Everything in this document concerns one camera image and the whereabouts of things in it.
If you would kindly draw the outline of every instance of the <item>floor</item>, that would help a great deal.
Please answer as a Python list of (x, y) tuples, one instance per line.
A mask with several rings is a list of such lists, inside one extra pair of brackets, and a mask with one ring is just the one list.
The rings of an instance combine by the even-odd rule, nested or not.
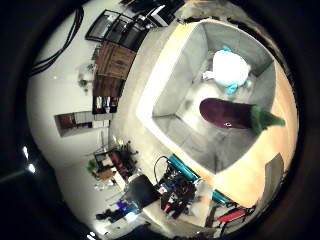
[[(137, 166), (154, 184), (155, 161), (160, 156), (170, 155), (171, 152), (141, 124), (135, 111), (153, 65), (176, 25), (174, 22), (169, 27), (154, 29), (145, 38), (127, 78), (118, 112), (114, 115), (109, 128), (110, 143), (113, 141), (113, 136), (124, 142), (131, 141), (133, 150), (139, 151), (135, 156), (138, 160)], [(164, 164), (161, 162), (157, 166), (159, 170), (164, 169)]]

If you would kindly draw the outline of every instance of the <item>red object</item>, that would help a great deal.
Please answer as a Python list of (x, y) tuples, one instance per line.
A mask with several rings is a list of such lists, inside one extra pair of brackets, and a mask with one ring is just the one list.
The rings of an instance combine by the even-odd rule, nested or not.
[(219, 222), (231, 222), (237, 218), (244, 217), (246, 212), (243, 209), (236, 210), (232, 213), (227, 213), (221, 217), (218, 217)]
[(167, 203), (167, 205), (166, 205), (166, 207), (163, 209), (163, 211), (167, 211), (167, 210), (169, 210), (169, 208), (170, 208), (171, 206), (170, 206), (170, 204), (169, 203)]

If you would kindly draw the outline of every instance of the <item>wooden cabinet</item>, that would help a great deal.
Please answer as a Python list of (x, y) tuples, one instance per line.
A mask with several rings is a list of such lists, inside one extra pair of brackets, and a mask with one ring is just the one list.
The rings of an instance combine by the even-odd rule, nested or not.
[(126, 79), (135, 56), (136, 53), (128, 48), (111, 42), (104, 43), (96, 59), (97, 75)]
[(70, 129), (77, 126), (73, 113), (58, 115), (58, 119), (61, 129)]

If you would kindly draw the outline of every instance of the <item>white object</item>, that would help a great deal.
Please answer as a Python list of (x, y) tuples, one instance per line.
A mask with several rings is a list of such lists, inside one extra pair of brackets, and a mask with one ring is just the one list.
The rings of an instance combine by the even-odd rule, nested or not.
[(24, 146), (22, 148), (22, 151), (23, 151), (24, 155), (26, 156), (26, 159), (28, 160), (29, 159), (28, 148), (26, 146)]
[(90, 236), (89, 234), (87, 235), (87, 238), (88, 238), (89, 240), (96, 240), (94, 237)]
[(36, 172), (36, 168), (34, 167), (34, 165), (32, 163), (30, 163), (28, 165), (28, 170), (32, 173), (35, 173)]
[(241, 86), (248, 78), (250, 66), (238, 54), (224, 50), (217, 51), (212, 60), (212, 71), (203, 73), (203, 79), (213, 78), (218, 84), (229, 87)]
[(129, 212), (126, 216), (125, 219), (128, 221), (128, 223), (133, 222), (134, 220), (136, 220), (138, 217), (137, 214), (135, 214), (134, 212)]

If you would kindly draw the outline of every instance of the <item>cable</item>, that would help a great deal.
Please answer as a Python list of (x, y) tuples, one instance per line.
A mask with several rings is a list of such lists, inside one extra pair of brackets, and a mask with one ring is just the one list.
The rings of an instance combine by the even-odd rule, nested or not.
[(75, 12), (74, 20), (72, 23), (72, 26), (68, 32), (67, 39), (64, 42), (62, 48), (60, 48), (56, 53), (51, 55), (50, 57), (47, 57), (43, 60), (40, 60), (36, 62), (29, 74), (29, 77), (32, 77), (36, 74), (39, 74), (45, 70), (47, 70), (49, 67), (52, 66), (52, 64), (58, 59), (58, 57), (67, 49), (67, 47), (70, 45), (74, 37), (76, 36), (77, 32), (80, 29), (80, 26), (83, 21), (84, 16), (84, 10), (82, 7), (78, 8)]
[(160, 161), (160, 159), (162, 159), (162, 158), (165, 158), (165, 159), (167, 159), (167, 161), (169, 161), (169, 158), (167, 158), (166, 156), (161, 156), (161, 157), (159, 157), (159, 158), (157, 159), (157, 161), (155, 162), (155, 164), (154, 164), (154, 166), (153, 166), (153, 173), (154, 173), (154, 178), (156, 179), (157, 184), (158, 184), (159, 182), (158, 182), (157, 174), (156, 174), (156, 166), (157, 166), (158, 162)]

